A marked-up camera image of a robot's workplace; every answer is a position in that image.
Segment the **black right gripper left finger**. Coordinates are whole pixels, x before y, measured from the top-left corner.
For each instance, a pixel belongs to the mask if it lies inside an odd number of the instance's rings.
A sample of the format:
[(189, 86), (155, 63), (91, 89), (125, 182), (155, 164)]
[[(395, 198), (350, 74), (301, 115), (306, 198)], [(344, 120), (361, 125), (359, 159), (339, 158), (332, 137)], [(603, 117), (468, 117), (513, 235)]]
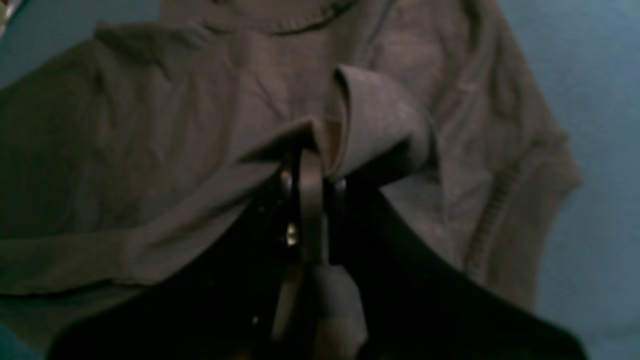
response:
[(295, 323), (300, 290), (305, 269), (301, 246), (302, 225), (300, 216), (300, 182), (302, 151), (288, 153), (283, 160), (279, 181), (282, 189), (283, 225), (278, 236), (279, 257), (285, 264), (285, 272), (279, 285), (278, 302), (272, 323), (272, 339), (285, 339), (290, 327)]

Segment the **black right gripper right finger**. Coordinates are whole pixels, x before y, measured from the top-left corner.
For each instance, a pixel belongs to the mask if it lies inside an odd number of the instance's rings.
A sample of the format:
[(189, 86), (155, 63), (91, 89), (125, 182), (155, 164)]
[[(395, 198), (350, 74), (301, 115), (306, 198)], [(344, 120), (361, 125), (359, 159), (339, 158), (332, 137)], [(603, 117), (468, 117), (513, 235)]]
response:
[(325, 182), (327, 255), (330, 265), (342, 265), (348, 252), (347, 190), (348, 183), (344, 177)]

